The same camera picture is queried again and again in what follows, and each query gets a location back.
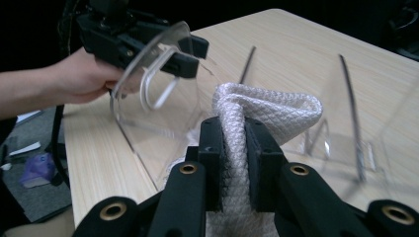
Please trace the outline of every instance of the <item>black clamp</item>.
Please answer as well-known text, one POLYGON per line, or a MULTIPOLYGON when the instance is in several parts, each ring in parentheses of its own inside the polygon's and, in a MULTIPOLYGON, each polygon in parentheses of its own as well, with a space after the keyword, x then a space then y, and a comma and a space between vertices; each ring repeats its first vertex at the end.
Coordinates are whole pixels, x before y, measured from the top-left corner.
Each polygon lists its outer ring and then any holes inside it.
MULTIPOLYGON (((390 199, 363 212, 333 192, 311 167, 289 162, 269 130, 245 124, 250 199, 259 212, 274 212, 281 237, 419 236, 419 214, 390 199)), ((172 168, 165 189, 139 205, 126 197, 102 200, 74 236, 205 236, 206 211, 222 211, 225 153, 218 117, 202 122, 199 146, 172 168)))
MULTIPOLYGON (((170 28, 166 20, 148 13, 129 10, 126 7, 127 2, 90 0, 87 12, 77 17, 86 51, 121 68, 126 68, 152 39, 170 28)), ((198 58, 206 58, 209 42, 191 36, 181 39, 179 46, 183 52, 194 57, 175 53, 162 70, 182 78, 196 77, 198 58)))

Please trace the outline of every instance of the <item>white towel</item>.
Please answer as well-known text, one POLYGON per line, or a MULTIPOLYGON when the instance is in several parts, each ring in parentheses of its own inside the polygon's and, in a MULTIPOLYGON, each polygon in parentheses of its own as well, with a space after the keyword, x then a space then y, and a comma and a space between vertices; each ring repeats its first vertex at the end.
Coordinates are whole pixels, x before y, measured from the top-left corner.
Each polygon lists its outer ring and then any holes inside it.
POLYGON ((207 212, 206 236, 278 236, 274 213, 259 213, 250 206, 245 117, 261 121, 283 145, 319 121, 320 101, 303 93, 226 83, 216 88, 212 109, 221 121, 227 161, 223 212, 207 212))

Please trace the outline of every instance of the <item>person's arm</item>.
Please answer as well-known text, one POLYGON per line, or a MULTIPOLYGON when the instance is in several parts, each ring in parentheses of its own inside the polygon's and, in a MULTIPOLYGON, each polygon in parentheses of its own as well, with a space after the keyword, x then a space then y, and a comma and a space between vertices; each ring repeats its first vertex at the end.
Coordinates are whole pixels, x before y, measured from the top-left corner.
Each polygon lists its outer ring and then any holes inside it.
POLYGON ((0 120, 107 93, 123 71, 80 48, 49 67, 0 73, 0 120))

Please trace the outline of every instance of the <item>light wood tabletop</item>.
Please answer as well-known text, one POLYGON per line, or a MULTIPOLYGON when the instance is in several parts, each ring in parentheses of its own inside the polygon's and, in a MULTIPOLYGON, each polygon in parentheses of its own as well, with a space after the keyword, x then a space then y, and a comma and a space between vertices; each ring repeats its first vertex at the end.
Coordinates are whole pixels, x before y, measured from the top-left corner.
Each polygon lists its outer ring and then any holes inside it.
MULTIPOLYGON (((416 120, 419 115, 417 110, 412 110, 419 106, 418 62, 280 9, 224 22, 192 34, 209 41, 208 56, 201 60, 197 79, 203 110, 210 110, 216 85, 240 80, 252 46, 257 49, 246 84, 308 93, 319 98, 324 97, 324 88, 331 78, 341 73, 341 54, 351 75, 363 140, 375 143, 385 136, 399 145, 410 144, 403 149, 406 153, 418 150, 416 120), (394 129, 400 123, 407 128, 394 129)), ((340 98, 342 93, 331 95, 340 98)), ((124 196, 140 203, 157 192, 118 127, 108 95, 85 105, 67 105, 64 130, 76 225, 104 198, 124 196)), ((408 159, 409 154, 389 155, 394 160, 378 157, 379 169, 372 172, 375 178, 360 185, 352 176, 346 179, 327 171, 324 160, 286 150, 290 160, 318 168, 344 201, 360 209, 366 209, 373 199, 393 198, 419 210, 419 172, 416 171, 419 158, 408 159), (391 179, 393 173, 397 174, 395 181, 391 179)), ((349 169, 346 165, 336 167, 336 173, 349 169)))

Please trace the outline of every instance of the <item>purple object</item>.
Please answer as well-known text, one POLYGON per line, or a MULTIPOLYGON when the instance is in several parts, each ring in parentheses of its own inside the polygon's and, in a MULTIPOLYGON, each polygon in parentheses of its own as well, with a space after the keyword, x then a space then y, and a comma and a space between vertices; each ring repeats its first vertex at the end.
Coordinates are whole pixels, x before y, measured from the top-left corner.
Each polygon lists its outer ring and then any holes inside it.
POLYGON ((55 165, 50 153, 28 158, 25 163, 25 171, 20 179, 20 183, 25 188, 32 188, 49 184, 55 174, 55 165))

